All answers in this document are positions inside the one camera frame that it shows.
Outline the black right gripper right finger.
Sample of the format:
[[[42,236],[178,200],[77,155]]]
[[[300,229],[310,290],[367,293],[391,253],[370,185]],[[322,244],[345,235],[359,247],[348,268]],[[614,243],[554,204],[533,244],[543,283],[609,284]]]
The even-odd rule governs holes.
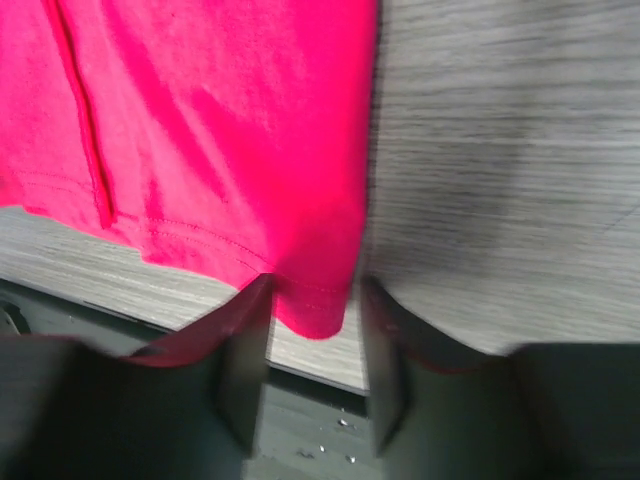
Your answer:
[[[475,350],[373,277],[361,328],[374,449],[389,479],[635,479],[639,347]]]

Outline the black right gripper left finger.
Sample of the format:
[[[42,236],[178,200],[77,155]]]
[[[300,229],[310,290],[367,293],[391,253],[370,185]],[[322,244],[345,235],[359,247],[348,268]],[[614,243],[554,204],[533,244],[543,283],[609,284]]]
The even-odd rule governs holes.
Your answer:
[[[134,353],[20,330],[1,306],[5,479],[239,479],[254,451],[273,281]]]

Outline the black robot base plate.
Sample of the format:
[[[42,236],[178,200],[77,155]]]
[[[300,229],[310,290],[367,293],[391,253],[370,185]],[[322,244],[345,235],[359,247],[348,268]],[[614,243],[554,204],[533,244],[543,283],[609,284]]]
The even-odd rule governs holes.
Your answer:
[[[124,356],[172,333],[144,321],[42,293],[1,285],[1,306],[34,334],[69,336]],[[254,451],[239,479],[376,479],[364,399],[310,377],[267,365]]]

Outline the red pink t shirt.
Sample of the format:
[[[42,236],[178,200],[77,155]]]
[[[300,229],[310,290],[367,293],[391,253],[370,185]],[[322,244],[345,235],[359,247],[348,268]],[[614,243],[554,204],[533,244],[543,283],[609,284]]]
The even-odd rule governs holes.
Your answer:
[[[366,214],[373,1],[5,1],[1,203],[337,334]]]

